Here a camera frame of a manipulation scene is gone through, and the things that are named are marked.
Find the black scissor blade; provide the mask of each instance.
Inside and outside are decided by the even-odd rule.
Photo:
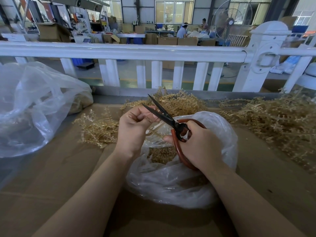
[[[171,126],[172,128],[175,128],[174,124],[175,121],[173,119],[168,118],[167,116],[162,115],[161,113],[159,113],[158,111],[146,106],[143,104],[143,106],[149,110],[151,113],[153,113],[156,117],[158,117],[159,119],[161,119],[163,122],[165,122],[166,124],[168,124],[169,126]]]
[[[151,95],[148,94],[148,96],[150,97],[150,99],[153,101],[153,103],[156,105],[156,107],[158,107],[158,109],[161,111],[161,114],[163,114],[164,116],[173,119],[168,112],[160,105],[160,103],[158,101],[156,101]]]

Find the person's left hand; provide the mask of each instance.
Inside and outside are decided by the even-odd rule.
[[[146,130],[160,120],[143,106],[136,106],[121,116],[115,152],[136,159],[145,141]]]

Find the white shirt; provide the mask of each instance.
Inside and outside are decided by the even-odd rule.
[[[177,37],[184,38],[184,34],[186,34],[186,29],[184,27],[181,27],[177,33]]]

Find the person's right hand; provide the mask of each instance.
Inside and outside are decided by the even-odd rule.
[[[222,144],[217,136],[208,129],[204,129],[194,121],[186,123],[192,132],[187,142],[180,142],[180,147],[188,160],[202,172],[222,161]],[[173,144],[171,135],[166,135],[164,141]]]

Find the person's right arm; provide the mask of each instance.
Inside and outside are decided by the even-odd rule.
[[[210,130],[188,121],[192,137],[180,142],[183,153],[216,189],[241,237],[305,236],[223,161],[220,140]],[[164,140],[172,143],[171,136]]]

